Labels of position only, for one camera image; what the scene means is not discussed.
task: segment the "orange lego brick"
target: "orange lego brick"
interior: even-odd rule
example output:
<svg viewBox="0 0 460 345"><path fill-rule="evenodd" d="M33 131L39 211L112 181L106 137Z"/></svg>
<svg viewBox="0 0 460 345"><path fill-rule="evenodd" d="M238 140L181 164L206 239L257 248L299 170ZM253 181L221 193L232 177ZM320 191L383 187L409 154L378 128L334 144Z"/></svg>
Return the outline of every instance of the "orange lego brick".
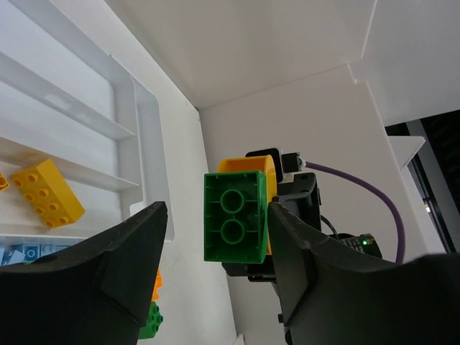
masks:
<svg viewBox="0 0 460 345"><path fill-rule="evenodd" d="M161 278L160 269L157 271L157 278L155 279L155 286L153 287L152 302L158 299L158 289L163 286L163 279Z"/></svg>
<svg viewBox="0 0 460 345"><path fill-rule="evenodd" d="M8 180L0 172L0 192L9 187Z"/></svg>

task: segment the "green lego brick with studs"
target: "green lego brick with studs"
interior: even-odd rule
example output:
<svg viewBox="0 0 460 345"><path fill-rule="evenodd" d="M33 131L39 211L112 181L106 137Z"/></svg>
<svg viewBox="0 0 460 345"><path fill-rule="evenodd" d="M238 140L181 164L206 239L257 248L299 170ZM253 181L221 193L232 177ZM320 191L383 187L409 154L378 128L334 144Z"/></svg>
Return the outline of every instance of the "green lego brick with studs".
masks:
<svg viewBox="0 0 460 345"><path fill-rule="evenodd" d="M160 329L162 322L163 316L160 314L160 308L155 302L151 302L147 322L139 331L139 339L153 338L157 334L158 329Z"/></svg>
<svg viewBox="0 0 460 345"><path fill-rule="evenodd" d="M265 174L206 174L204 185L205 261L262 263L267 251Z"/></svg>

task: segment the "lego stud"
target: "lego stud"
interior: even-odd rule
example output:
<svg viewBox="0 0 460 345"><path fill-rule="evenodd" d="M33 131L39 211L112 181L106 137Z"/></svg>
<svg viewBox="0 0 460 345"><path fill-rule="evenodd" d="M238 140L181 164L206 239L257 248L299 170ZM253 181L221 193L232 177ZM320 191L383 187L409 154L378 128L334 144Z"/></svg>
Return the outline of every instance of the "lego stud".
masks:
<svg viewBox="0 0 460 345"><path fill-rule="evenodd" d="M59 204L51 203L50 205L48 205L48 208L50 209L50 211L57 211L59 209Z"/></svg>
<svg viewBox="0 0 460 345"><path fill-rule="evenodd" d="M42 198L46 198L49 194L50 194L50 191L48 189L46 189L46 188L40 189L38 191L38 196L40 196Z"/></svg>
<svg viewBox="0 0 460 345"><path fill-rule="evenodd" d="M61 225L66 225L66 224L69 222L69 218L67 218L67 217L60 217L60 218L58 219L58 221L59 221L59 223L60 223Z"/></svg>
<svg viewBox="0 0 460 345"><path fill-rule="evenodd" d="M24 199L26 199L27 201L31 203L35 198L32 194L27 193L27 194L24 194Z"/></svg>
<svg viewBox="0 0 460 345"><path fill-rule="evenodd" d="M15 178L15 179L13 180L13 183L14 183L14 185L17 186L18 188L21 188L21 187L22 187L22 182L21 182L21 180L19 180L19 179L17 179L17 178Z"/></svg>
<svg viewBox="0 0 460 345"><path fill-rule="evenodd" d="M36 213L36 214L39 214L39 215L42 215L42 214L45 213L45 211L43 210L43 208L36 207L36 208L35 208L35 213Z"/></svg>
<svg viewBox="0 0 460 345"><path fill-rule="evenodd" d="M38 181L38 175L37 174L28 174L27 175L27 180L31 183L35 183Z"/></svg>
<svg viewBox="0 0 460 345"><path fill-rule="evenodd" d="M246 196L237 189L228 189L222 193L222 209L230 214L240 212L246 203Z"/></svg>
<svg viewBox="0 0 460 345"><path fill-rule="evenodd" d="M237 219L227 219L221 226L221 236L227 244L238 244L245 233L246 226Z"/></svg>

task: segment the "yellow lego duplo brick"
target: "yellow lego duplo brick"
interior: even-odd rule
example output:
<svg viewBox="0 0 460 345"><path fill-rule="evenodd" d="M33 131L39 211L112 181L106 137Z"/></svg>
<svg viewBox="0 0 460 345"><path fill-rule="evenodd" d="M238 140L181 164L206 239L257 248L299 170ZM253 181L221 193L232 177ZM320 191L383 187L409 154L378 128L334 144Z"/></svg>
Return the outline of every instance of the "yellow lego duplo brick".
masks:
<svg viewBox="0 0 460 345"><path fill-rule="evenodd" d="M49 228L75 223L85 213L52 160L20 170L11 179Z"/></svg>
<svg viewBox="0 0 460 345"><path fill-rule="evenodd" d="M0 192L9 187L8 180L0 172Z"/></svg>

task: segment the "white storage bin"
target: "white storage bin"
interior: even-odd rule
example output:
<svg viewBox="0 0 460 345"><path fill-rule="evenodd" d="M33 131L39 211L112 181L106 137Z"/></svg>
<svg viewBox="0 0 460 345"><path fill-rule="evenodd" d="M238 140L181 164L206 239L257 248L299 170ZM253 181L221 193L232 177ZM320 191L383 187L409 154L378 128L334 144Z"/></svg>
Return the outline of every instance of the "white storage bin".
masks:
<svg viewBox="0 0 460 345"><path fill-rule="evenodd" d="M0 192L0 243L84 239L154 201L170 209L155 95L50 2L0 0L0 172L48 157L85 214L48 229L12 185Z"/></svg>

